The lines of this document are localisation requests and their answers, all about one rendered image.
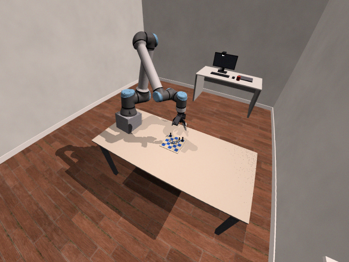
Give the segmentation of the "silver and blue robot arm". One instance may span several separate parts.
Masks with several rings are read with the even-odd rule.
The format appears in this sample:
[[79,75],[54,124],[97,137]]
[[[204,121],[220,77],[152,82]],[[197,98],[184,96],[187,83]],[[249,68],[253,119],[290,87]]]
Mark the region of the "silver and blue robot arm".
[[132,43],[141,59],[139,82],[135,91],[133,89],[121,91],[122,108],[120,114],[124,117],[135,116],[137,114],[135,104],[150,100],[151,93],[148,89],[148,82],[151,84],[153,99],[156,102],[173,100],[176,102],[176,111],[185,112],[187,94],[172,88],[164,90],[152,63],[154,48],[158,45],[157,36],[153,33],[140,31],[135,34]]

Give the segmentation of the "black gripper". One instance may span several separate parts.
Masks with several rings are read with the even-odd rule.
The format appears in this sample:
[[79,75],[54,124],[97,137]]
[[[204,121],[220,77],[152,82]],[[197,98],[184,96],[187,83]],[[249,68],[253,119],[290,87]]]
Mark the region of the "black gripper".
[[[179,112],[177,112],[177,113],[179,113]],[[184,114],[184,112],[183,113],[179,113],[179,114],[182,114],[182,117],[180,119],[180,123],[182,122],[182,125],[183,125],[183,127],[184,127],[184,129],[186,131],[187,130],[187,128],[186,128],[187,123],[184,121],[186,114]]]

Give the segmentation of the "blue and cream chessboard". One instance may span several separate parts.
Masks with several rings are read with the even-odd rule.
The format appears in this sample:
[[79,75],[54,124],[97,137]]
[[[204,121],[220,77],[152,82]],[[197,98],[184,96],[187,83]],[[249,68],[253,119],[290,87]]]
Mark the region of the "blue and cream chessboard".
[[[179,139],[179,137],[175,136],[173,134],[171,134],[171,135],[172,136],[170,137],[170,133],[169,133],[168,136],[163,140],[163,142],[159,146],[166,148],[172,152],[178,153],[186,140],[183,139],[183,142],[182,142],[181,141],[182,138],[180,138],[179,142],[177,142],[178,144],[175,144],[176,140]],[[170,142],[170,139],[171,139],[171,142]],[[172,143],[173,141],[174,141],[174,143]]]

